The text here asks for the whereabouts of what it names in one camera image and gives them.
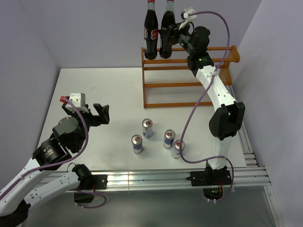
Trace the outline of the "cola glass bottle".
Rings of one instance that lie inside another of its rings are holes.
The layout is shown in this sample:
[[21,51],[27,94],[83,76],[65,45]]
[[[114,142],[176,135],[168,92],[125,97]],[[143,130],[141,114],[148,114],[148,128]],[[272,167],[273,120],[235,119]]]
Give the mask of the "cola glass bottle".
[[146,42],[144,56],[146,59],[153,60],[157,57],[158,43],[158,20],[154,0],[147,1],[147,14],[144,21],[144,39]]
[[168,59],[172,55],[172,45],[169,38],[169,26],[175,24],[174,0],[166,2],[166,9],[161,21],[160,34],[160,57]]

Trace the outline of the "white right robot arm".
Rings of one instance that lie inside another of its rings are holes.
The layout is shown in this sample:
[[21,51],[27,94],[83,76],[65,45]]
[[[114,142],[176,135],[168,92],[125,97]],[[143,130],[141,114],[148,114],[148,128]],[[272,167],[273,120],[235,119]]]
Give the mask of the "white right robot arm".
[[207,160],[205,180],[216,184],[222,177],[221,170],[227,165],[230,144],[241,129],[245,105],[237,102],[225,87],[207,48],[210,31],[198,26],[189,33],[189,25],[181,23],[169,25],[159,33],[165,44],[180,44],[188,53],[187,65],[205,88],[213,106],[214,114],[209,121],[209,130],[214,137],[214,158]]

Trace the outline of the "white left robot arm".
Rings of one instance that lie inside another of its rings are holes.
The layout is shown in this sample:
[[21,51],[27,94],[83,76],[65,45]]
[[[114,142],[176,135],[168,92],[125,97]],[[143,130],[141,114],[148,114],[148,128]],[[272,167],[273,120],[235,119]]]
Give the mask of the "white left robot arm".
[[109,124],[109,106],[94,104],[97,115],[88,105],[62,105],[67,116],[52,129],[51,136],[41,143],[25,167],[0,191],[0,225],[17,227],[30,210],[69,190],[92,190],[96,183],[84,164],[76,164],[64,176],[41,187],[37,185],[61,165],[70,162],[72,154],[81,154],[88,143],[90,127]]

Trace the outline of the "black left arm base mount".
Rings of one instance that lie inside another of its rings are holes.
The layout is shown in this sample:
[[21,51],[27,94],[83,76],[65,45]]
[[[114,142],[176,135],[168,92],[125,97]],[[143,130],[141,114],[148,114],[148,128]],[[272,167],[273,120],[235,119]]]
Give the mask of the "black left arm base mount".
[[97,190],[104,190],[107,187],[107,175],[92,175],[87,179],[81,181],[80,185],[74,191],[74,202],[78,206],[84,208],[95,208],[97,205],[90,205],[96,197],[101,197],[104,201],[100,206],[103,206],[107,199],[101,195]]

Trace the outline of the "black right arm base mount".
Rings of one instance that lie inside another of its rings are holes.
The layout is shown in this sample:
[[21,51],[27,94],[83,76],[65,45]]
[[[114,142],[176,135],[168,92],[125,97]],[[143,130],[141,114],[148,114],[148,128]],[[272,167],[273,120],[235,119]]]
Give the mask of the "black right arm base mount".
[[203,187],[203,194],[208,199],[220,199],[223,197],[223,186],[231,185],[232,178],[229,171],[221,176],[210,176],[204,171],[192,171],[187,181],[191,182],[192,187]]

